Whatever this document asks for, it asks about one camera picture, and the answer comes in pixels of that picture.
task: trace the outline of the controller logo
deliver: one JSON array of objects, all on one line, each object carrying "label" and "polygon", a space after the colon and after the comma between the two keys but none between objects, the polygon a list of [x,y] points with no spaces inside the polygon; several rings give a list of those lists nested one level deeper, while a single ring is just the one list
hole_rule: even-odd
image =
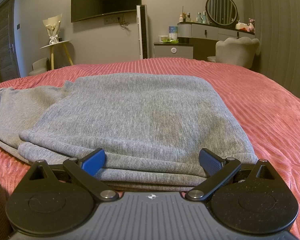
[{"label": "controller logo", "polygon": [[155,195],[155,194],[150,194],[149,196],[148,196],[148,198],[150,198],[151,200],[153,200],[153,199],[155,199],[157,196]]}]

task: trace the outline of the gray armchair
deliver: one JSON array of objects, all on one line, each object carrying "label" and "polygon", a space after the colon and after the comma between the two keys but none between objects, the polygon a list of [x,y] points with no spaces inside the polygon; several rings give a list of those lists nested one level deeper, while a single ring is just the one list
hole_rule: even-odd
[{"label": "gray armchair", "polygon": [[248,37],[228,38],[225,41],[218,41],[216,56],[208,57],[208,61],[251,68],[259,44],[258,39],[252,40]]},{"label": "gray armchair", "polygon": [[49,59],[47,57],[44,57],[32,64],[33,71],[29,73],[29,76],[36,76],[42,74],[44,72],[47,72],[49,68]]}]

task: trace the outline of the mirror frame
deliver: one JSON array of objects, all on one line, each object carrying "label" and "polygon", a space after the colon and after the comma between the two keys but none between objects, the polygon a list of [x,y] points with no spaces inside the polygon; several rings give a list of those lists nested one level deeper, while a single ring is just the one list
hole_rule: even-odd
[{"label": "mirror frame", "polygon": [[219,26],[231,26],[233,25],[236,21],[237,21],[237,18],[238,18],[238,8],[237,8],[237,5],[234,3],[233,0],[230,0],[232,2],[232,4],[234,5],[235,7],[235,11],[236,11],[236,15],[235,15],[235,18],[234,18],[234,21],[229,23],[229,24],[220,24],[220,23],[217,23],[214,19],[212,19],[212,17],[210,16],[209,12],[208,12],[208,1],[206,1],[206,14],[207,16],[209,17],[209,19],[216,25],[219,25]]}]

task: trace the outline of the nightstand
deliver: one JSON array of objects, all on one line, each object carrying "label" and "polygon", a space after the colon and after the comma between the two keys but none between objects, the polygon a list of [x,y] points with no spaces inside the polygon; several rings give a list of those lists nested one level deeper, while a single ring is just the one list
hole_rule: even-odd
[{"label": "nightstand", "polygon": [[184,57],[193,59],[193,45],[188,43],[154,43],[154,57]]}]

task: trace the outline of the gray blanket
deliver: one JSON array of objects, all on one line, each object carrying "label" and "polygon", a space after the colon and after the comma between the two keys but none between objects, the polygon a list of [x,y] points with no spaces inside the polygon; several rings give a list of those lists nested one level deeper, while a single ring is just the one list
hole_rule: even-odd
[{"label": "gray blanket", "polygon": [[189,190],[206,177],[198,161],[203,147],[222,158],[257,161],[212,86],[174,75],[121,73],[62,88],[0,89],[0,146],[50,164],[101,147],[107,158],[96,177],[122,190]]}]

